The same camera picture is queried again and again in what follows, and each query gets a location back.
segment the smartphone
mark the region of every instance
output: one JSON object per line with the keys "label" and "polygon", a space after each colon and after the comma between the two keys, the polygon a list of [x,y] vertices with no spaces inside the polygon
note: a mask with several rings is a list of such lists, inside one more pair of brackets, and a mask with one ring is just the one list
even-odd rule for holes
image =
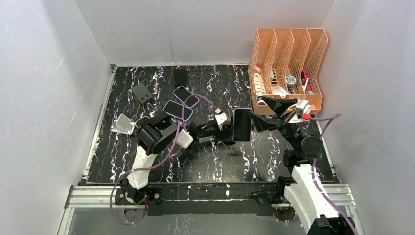
{"label": "smartphone", "polygon": [[[176,103],[174,101],[169,100],[167,104],[164,106],[163,111],[165,111],[170,116],[182,120],[182,107],[183,104]],[[190,117],[193,114],[193,110],[185,107],[184,108],[184,120],[189,121]]]}
{"label": "smartphone", "polygon": [[[173,95],[180,100],[181,103],[184,103],[186,101],[186,99],[193,95],[188,89],[186,89],[186,87],[184,86],[179,86],[177,89],[175,89],[173,91]],[[186,106],[189,108],[193,108],[194,106],[196,106],[196,104],[199,103],[199,99],[197,97],[191,97],[187,102],[186,102]]]}
{"label": "smartphone", "polygon": [[236,108],[233,111],[233,141],[248,142],[251,140],[250,108]]}

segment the marble pattern surface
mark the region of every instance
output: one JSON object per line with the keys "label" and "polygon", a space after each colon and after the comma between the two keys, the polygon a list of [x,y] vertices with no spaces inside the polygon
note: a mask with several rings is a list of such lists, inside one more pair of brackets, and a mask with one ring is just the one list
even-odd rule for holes
{"label": "marble pattern surface", "polygon": [[[112,133],[111,123],[123,113],[132,121],[143,116],[153,117],[162,111],[169,100],[177,101],[173,69],[187,69],[188,87],[195,94],[211,100],[232,116],[237,107],[251,107],[247,65],[187,66],[187,67],[120,67],[112,85],[99,137],[95,144],[88,183],[114,183],[120,174],[130,170],[136,155],[133,137]],[[143,83],[153,99],[145,104],[134,101],[132,88]],[[194,114],[213,119],[209,104],[201,101]],[[302,131],[318,135],[315,123]],[[273,181],[289,176],[283,165],[283,153],[290,144],[279,131],[252,131],[252,141],[225,146],[203,138],[190,149],[176,147],[170,159],[149,174],[149,182],[255,182]],[[160,153],[153,165],[168,153],[170,146]],[[327,157],[321,148],[317,167],[323,180],[333,180]]]}

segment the gray wall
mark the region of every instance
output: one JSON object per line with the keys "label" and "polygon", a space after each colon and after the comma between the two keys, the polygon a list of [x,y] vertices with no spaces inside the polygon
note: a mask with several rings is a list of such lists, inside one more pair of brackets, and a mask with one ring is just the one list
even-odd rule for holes
{"label": "gray wall", "polygon": [[73,0],[0,1],[0,230],[55,235],[110,65]]}
{"label": "gray wall", "polygon": [[364,232],[415,234],[415,2],[335,1],[319,114],[343,115],[325,139]]}
{"label": "gray wall", "polygon": [[247,63],[257,28],[320,27],[334,0],[76,0],[111,64]]}

